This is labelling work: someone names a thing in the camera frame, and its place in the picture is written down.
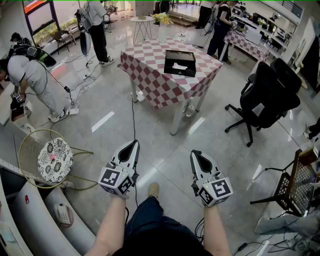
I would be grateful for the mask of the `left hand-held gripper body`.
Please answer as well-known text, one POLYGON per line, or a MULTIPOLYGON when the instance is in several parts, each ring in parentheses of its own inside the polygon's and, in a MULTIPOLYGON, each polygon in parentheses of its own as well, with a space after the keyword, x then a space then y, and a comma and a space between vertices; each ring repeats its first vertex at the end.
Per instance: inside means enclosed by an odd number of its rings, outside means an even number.
POLYGON ((98 184, 108 193, 116 196, 125 196, 127 191, 134 187, 139 174, 129 164, 109 161, 101 169, 98 184))

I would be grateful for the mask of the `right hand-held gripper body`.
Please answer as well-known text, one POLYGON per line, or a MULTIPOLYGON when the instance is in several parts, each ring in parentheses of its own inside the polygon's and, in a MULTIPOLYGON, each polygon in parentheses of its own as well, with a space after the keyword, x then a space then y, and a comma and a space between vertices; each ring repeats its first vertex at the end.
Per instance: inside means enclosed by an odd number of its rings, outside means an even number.
POLYGON ((191 187, 195 196, 200 197, 207 207, 224 202, 234 193, 230 179, 219 171, 207 177, 195 177, 191 187))

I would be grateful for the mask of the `black box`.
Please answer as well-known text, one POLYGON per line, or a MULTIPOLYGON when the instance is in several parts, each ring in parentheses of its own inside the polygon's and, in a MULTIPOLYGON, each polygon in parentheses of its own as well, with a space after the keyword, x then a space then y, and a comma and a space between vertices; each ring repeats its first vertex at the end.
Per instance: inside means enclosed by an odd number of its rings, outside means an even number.
POLYGON ((196 76, 196 58, 193 52, 179 51, 179 50, 166 50, 164 59, 164 73, 181 75, 187 77, 196 76), (182 66, 187 66, 186 70, 173 69, 174 63, 182 66))

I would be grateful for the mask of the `person's right forearm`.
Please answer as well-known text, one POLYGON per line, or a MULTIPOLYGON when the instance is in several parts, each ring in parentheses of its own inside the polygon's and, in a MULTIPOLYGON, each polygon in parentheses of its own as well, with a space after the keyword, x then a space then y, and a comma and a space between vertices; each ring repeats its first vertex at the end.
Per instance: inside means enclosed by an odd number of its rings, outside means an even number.
POLYGON ((204 206, 204 249, 213 256, 232 256, 218 206, 204 206))

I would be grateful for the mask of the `person's beige shoe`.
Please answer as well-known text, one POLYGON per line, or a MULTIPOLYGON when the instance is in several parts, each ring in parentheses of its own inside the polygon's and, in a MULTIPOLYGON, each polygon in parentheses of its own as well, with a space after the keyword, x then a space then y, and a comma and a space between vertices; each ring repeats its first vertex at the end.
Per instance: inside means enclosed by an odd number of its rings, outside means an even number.
POLYGON ((158 199, 160 193, 160 185, 157 182, 153 182, 148 187, 148 198, 158 199))

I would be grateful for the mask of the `person's leg in dark jeans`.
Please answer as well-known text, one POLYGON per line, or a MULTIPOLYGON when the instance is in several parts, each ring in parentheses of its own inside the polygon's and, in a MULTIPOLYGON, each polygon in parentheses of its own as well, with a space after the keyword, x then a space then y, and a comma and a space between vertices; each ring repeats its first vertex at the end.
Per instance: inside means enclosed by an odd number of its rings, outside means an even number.
POLYGON ((164 216, 164 209, 159 201, 154 196, 151 196, 137 207, 133 216, 125 225, 124 240, 126 241, 141 232, 160 227, 169 228, 196 239, 195 234, 188 227, 173 218, 164 216))

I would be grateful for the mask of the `white desk telephone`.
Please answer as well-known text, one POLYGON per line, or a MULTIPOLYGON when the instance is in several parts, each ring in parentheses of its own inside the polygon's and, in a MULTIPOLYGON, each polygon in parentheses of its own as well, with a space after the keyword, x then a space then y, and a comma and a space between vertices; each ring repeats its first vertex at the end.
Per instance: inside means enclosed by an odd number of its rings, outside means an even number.
POLYGON ((54 205, 54 213, 57 222, 63 227, 70 227, 74 222, 73 213, 70 208, 63 203, 54 205))

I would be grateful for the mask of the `black mesh chair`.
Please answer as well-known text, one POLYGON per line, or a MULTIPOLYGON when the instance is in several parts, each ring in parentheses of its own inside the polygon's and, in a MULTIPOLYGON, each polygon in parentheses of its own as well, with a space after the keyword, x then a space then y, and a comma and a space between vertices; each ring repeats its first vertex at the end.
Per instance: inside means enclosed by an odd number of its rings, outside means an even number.
POLYGON ((276 202, 286 214, 303 217, 308 213, 315 190, 312 183, 316 181, 316 172, 310 164, 301 163, 300 154, 302 152, 301 149, 298 149, 294 160, 284 168, 264 169, 281 172, 278 185, 273 196, 251 201, 251 205, 276 202))

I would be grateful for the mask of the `black office chair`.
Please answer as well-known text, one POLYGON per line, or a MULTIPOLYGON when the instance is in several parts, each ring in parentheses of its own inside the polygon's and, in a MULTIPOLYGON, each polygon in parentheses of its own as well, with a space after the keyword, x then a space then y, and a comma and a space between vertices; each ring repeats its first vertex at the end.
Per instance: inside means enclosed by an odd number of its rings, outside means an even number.
POLYGON ((241 91, 240 107, 226 105, 225 110, 234 110, 242 119, 230 126, 224 132, 246 124, 250 147, 253 143, 252 128, 257 131, 270 128, 280 118, 297 108, 301 101, 297 93, 302 81, 290 66, 281 58, 270 64, 261 61, 255 73, 251 74, 241 91))

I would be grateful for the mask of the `white standing fan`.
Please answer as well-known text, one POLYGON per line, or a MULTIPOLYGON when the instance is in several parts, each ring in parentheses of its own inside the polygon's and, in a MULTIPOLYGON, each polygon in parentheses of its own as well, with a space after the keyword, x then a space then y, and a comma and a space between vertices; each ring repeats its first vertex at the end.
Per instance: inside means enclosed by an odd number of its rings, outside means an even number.
POLYGON ((84 30, 80 32, 80 48, 82 54, 87 57, 91 49, 91 36, 84 30))

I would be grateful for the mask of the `round wooden side table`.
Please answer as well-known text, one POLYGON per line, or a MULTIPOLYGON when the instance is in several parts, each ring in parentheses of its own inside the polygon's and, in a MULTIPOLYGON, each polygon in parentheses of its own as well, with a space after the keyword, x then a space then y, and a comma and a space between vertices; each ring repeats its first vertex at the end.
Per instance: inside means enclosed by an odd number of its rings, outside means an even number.
POLYGON ((297 74, 297 76, 299 77, 299 79, 301 80, 301 86, 304 88, 304 89, 308 89, 308 86, 307 86, 307 83, 306 81, 302 78, 302 76, 300 75, 300 70, 301 68, 303 68, 304 65, 302 62, 300 62, 298 65, 297 65, 297 68, 295 70, 295 73, 297 74))

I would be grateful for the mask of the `white vase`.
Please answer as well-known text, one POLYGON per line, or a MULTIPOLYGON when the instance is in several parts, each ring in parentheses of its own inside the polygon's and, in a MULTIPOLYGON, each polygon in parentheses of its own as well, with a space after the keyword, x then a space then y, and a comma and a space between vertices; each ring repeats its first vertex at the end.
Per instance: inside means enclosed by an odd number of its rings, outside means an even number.
POLYGON ((157 38, 159 43, 165 43, 167 41, 167 24, 165 24, 164 22, 159 23, 157 38))

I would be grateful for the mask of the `wooden chair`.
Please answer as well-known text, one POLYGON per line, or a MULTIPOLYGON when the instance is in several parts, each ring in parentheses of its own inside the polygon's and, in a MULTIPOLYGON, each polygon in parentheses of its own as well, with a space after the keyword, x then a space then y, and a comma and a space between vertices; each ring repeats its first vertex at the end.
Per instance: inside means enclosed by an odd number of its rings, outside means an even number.
POLYGON ((56 41, 57 43, 57 53, 59 54, 60 52, 60 48, 61 47, 65 47, 68 51, 69 50, 69 47, 68 47, 68 44, 69 43, 74 43, 76 45, 76 41, 75 41, 75 38, 72 36, 72 34, 70 34, 69 31, 67 30, 59 30, 57 32, 55 32, 53 35, 52 35, 52 38, 56 41))

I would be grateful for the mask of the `white microwave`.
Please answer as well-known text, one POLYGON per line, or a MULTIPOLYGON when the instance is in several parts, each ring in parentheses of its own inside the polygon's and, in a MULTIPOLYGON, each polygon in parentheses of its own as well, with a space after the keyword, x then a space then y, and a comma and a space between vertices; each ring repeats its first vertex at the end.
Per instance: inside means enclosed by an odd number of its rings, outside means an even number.
POLYGON ((262 35, 256 29, 247 26, 244 30, 244 37, 246 40, 258 45, 262 39, 262 35))

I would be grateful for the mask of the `round white side table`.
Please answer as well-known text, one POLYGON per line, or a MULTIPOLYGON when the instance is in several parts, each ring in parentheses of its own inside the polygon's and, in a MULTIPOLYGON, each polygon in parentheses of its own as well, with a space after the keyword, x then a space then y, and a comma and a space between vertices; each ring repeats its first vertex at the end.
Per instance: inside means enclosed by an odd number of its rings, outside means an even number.
POLYGON ((134 23, 133 45, 152 38, 151 23, 154 20, 151 16, 146 16, 146 20, 139 20, 137 16, 130 19, 134 23))

